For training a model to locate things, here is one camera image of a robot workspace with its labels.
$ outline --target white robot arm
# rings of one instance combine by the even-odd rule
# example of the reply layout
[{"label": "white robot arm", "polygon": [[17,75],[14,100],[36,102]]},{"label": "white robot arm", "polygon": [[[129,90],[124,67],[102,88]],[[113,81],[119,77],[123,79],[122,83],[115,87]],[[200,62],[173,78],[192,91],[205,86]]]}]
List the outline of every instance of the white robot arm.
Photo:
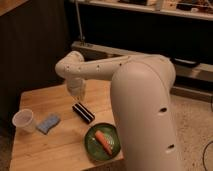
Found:
[{"label": "white robot arm", "polygon": [[167,58],[144,54],[84,62],[73,51],[56,72],[77,100],[83,99],[84,79],[112,80],[111,105],[127,170],[182,170],[170,111],[175,70]]}]

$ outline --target sponge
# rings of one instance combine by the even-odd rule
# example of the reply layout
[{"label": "sponge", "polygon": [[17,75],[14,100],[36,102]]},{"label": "sponge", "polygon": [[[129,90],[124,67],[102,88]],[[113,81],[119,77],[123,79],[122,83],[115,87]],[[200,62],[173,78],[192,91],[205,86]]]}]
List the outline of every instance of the sponge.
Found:
[{"label": "sponge", "polygon": [[51,128],[60,122],[60,118],[56,114],[49,115],[44,121],[37,125],[37,129],[43,134],[47,134]]}]

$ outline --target orange food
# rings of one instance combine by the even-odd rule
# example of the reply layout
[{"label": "orange food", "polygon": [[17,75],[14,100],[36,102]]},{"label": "orange food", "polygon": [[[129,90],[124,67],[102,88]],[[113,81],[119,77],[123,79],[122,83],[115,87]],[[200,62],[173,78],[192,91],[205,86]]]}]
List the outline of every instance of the orange food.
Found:
[{"label": "orange food", "polygon": [[95,138],[96,138],[96,140],[98,140],[101,143],[101,145],[103,146],[104,150],[109,155],[112,155],[112,150],[111,150],[110,144],[108,144],[104,134],[100,130],[97,130],[95,132]]}]

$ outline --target dark wall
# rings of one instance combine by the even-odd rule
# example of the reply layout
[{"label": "dark wall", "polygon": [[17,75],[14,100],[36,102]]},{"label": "dark wall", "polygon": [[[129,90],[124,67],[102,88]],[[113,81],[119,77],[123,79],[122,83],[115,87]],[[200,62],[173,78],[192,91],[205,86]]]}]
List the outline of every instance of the dark wall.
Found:
[{"label": "dark wall", "polygon": [[70,51],[63,0],[30,0],[0,17],[0,125],[11,125],[23,91],[61,82],[56,62]]},{"label": "dark wall", "polygon": [[80,13],[86,42],[213,64],[213,21],[89,5]]}]

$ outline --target plastic cup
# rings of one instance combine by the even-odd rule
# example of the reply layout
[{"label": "plastic cup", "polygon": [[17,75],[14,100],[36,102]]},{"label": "plastic cup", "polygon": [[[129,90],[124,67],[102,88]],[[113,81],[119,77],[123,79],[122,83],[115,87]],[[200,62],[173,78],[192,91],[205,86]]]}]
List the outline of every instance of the plastic cup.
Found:
[{"label": "plastic cup", "polygon": [[18,111],[12,119],[12,123],[16,128],[21,128],[26,132],[33,132],[36,130],[36,122],[33,117],[33,111],[30,109],[22,109]]}]

